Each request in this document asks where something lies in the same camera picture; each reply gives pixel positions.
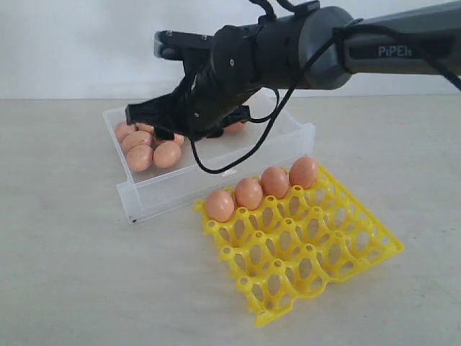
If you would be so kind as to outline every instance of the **yellow egg tray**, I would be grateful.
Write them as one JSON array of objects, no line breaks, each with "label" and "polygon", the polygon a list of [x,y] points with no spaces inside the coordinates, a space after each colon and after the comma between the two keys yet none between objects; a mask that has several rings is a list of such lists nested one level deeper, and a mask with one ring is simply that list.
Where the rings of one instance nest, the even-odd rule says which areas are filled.
[{"label": "yellow egg tray", "polygon": [[[279,200],[266,196],[257,210],[238,208],[225,223],[207,217],[204,200],[194,205],[257,327],[291,311],[295,300],[315,298],[328,283],[342,283],[404,250],[322,165],[319,171],[312,188],[292,186]],[[232,187],[226,190],[233,195]]]}]

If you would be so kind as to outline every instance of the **white table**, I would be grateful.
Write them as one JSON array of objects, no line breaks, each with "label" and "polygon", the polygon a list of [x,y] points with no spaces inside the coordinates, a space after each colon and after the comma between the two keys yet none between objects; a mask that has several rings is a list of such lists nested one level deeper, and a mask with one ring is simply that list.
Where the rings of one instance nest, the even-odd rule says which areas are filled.
[{"label": "white table", "polygon": [[190,208],[136,226],[102,119],[0,102],[0,345],[461,345],[461,99],[293,99],[315,156],[406,251],[257,329]]}]

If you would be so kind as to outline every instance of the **white background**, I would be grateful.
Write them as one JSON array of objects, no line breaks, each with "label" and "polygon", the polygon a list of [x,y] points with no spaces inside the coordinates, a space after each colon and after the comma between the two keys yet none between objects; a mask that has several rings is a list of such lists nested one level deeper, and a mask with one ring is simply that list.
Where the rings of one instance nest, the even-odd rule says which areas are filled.
[{"label": "white background", "polygon": [[[323,0],[322,5],[366,18],[441,2],[448,1]],[[285,11],[277,7],[277,13]],[[225,24],[252,23],[260,14],[247,0],[2,0],[0,99],[147,98],[156,81],[182,77],[180,63],[153,57],[156,30],[212,35]],[[361,75],[335,92],[297,95],[454,92],[439,76]]]}]

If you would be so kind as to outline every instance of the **transparent plastic box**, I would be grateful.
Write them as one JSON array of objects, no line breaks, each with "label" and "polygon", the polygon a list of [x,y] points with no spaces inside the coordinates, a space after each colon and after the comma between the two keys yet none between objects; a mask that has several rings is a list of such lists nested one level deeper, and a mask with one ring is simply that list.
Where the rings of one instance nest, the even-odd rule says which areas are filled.
[{"label": "transparent plastic box", "polygon": [[[161,92],[170,92],[163,86]],[[268,115],[275,106],[275,99],[255,94],[247,103],[253,117]],[[288,112],[282,112],[261,148],[237,167],[222,174],[202,171],[194,160],[189,141],[182,146],[180,162],[170,169],[154,165],[148,170],[131,172],[120,144],[115,138],[115,126],[125,119],[125,109],[108,110],[103,114],[107,129],[115,145],[127,175],[126,182],[117,185],[125,214],[130,223],[139,223],[167,211],[192,205],[199,198],[221,187],[235,186],[244,177],[260,175],[270,166],[288,167],[302,155],[313,150],[315,126],[300,124]],[[237,133],[226,132],[220,138],[203,139],[196,143],[202,163],[211,169],[219,169],[246,154],[258,141],[266,124],[247,123]]]}]

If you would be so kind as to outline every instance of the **robotic arm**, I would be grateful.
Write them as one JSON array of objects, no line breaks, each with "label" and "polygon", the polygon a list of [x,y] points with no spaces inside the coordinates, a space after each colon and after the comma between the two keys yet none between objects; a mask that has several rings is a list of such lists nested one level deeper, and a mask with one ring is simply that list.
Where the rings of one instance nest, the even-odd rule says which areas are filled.
[{"label": "robotic arm", "polygon": [[[146,102],[126,107],[131,123],[147,123],[161,139],[174,133],[194,142],[216,138],[238,121],[268,122],[262,144],[295,89],[334,90],[354,74],[441,74],[461,91],[461,1],[354,19],[337,6],[319,1],[293,5],[277,2],[291,15],[277,18],[267,0],[249,0],[265,15],[252,25],[225,25],[213,36],[157,32],[154,54],[182,61],[178,87]],[[288,89],[276,110],[253,119],[242,104],[262,88]]]}]

